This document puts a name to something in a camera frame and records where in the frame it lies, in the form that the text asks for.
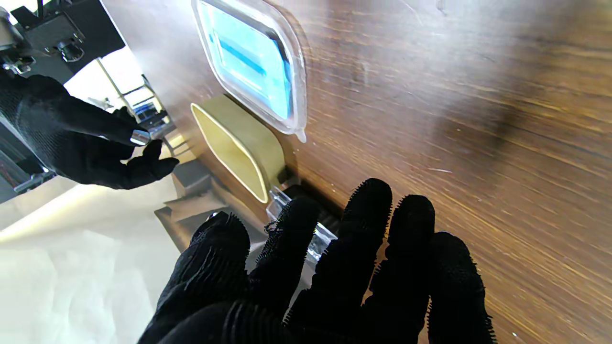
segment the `wooden table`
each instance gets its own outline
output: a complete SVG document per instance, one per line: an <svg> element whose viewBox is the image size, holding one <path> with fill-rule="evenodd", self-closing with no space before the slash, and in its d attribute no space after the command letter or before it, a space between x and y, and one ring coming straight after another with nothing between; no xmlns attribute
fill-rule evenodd
<svg viewBox="0 0 612 344"><path fill-rule="evenodd" d="M103 0L190 146L223 90L189 0ZM364 179L428 196L479 264L501 343L612 342L612 7L598 0L277 0L304 48L308 143L335 206Z"/></svg>

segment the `gloved hand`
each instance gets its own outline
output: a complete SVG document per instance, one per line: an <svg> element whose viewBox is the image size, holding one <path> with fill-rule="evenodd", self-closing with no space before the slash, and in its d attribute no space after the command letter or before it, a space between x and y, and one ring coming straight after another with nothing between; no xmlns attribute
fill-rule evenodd
<svg viewBox="0 0 612 344"><path fill-rule="evenodd" d="M430 343L495 343L469 251L451 234L434 234L434 209L424 196L407 196L396 208L387 260L362 305L391 202L390 187L377 179L355 191L338 239L284 324L316 226L315 203L287 205L248 276L247 233L235 216L217 214L179 258L139 343L416 343L430 296Z"/></svg>
<svg viewBox="0 0 612 344"><path fill-rule="evenodd" d="M41 75L27 79L0 75L0 121L49 170L82 184L133 189L167 176L178 164L159 160L162 142L149 134L127 109L109 114L72 97L56 80ZM126 165L135 146L142 157Z"/></svg>

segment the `clear plastic piece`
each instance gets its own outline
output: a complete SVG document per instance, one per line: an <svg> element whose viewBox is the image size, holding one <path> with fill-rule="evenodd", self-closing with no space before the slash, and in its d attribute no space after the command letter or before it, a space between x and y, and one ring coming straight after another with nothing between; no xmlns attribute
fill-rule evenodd
<svg viewBox="0 0 612 344"><path fill-rule="evenodd" d="M285 195L278 187L273 187L270 191L271 202L266 208L266 212L271 221L278 220L280 211L283 207L291 201L291 198ZM324 225L317 223L315 228L315 235L312 237L310 244L308 245L308 255L306 260L316 265L329 243L332 240L338 239L332 232L330 232Z"/></svg>
<svg viewBox="0 0 612 344"><path fill-rule="evenodd" d="M262 0L193 0L221 85L278 131L306 142L306 73L289 22Z"/></svg>

